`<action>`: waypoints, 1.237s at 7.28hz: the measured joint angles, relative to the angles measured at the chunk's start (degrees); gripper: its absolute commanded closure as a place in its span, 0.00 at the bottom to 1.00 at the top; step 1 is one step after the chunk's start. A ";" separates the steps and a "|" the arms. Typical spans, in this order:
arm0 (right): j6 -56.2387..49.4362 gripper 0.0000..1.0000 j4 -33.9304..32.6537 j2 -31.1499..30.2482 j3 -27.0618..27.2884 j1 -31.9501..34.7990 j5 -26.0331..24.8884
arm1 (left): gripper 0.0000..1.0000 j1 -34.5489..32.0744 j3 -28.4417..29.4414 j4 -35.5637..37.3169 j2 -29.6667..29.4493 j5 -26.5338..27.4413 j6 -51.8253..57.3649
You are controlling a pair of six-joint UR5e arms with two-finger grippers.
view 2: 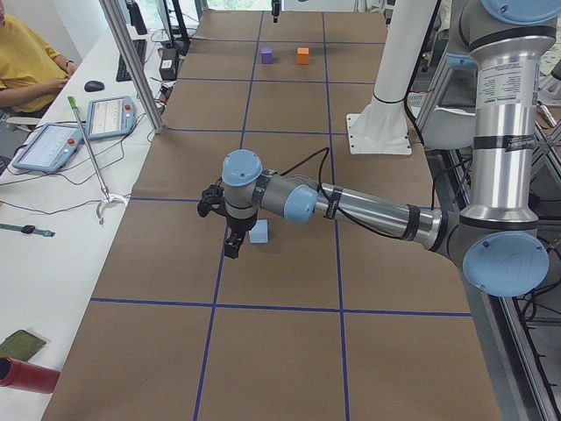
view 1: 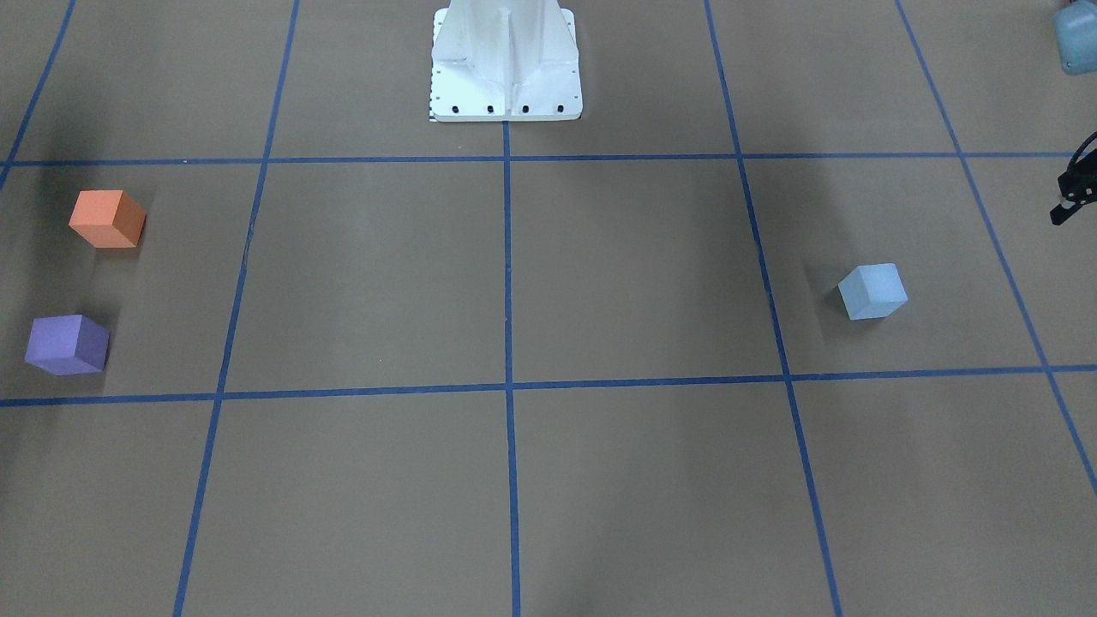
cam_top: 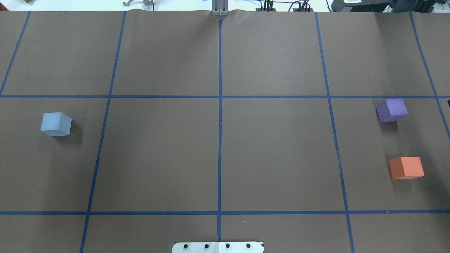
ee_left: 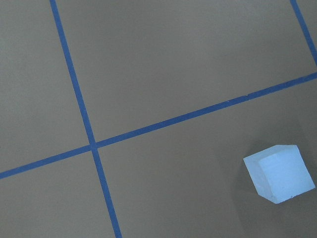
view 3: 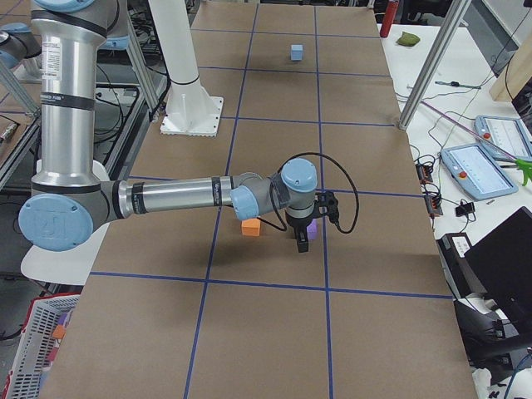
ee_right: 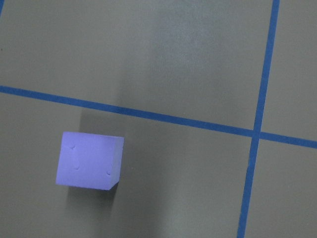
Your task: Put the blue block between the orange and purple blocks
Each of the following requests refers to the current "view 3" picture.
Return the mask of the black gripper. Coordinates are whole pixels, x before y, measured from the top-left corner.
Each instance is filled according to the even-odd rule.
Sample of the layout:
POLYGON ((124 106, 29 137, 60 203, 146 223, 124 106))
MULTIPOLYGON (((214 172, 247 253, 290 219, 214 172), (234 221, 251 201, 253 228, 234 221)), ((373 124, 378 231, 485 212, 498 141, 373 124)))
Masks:
POLYGON ((297 241, 299 253, 308 252, 308 231, 307 227, 310 225, 310 217, 303 218, 287 215, 287 223, 293 229, 294 237, 297 241))

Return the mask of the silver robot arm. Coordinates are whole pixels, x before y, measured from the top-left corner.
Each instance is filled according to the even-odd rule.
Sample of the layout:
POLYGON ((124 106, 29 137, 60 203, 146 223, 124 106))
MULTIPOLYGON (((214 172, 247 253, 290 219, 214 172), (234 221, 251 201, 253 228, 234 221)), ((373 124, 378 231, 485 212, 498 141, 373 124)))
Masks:
POLYGON ((6 68, 13 69, 41 52, 41 45, 26 24, 12 22, 1 26, 1 62, 6 68))
POLYGON ((268 178, 254 173, 162 183, 103 181, 93 171, 96 54, 126 34, 123 1, 35 1, 42 36, 42 166, 18 223, 36 246, 66 251, 132 214, 232 206, 238 219, 283 210, 298 250, 318 209, 317 171, 301 156, 268 178))

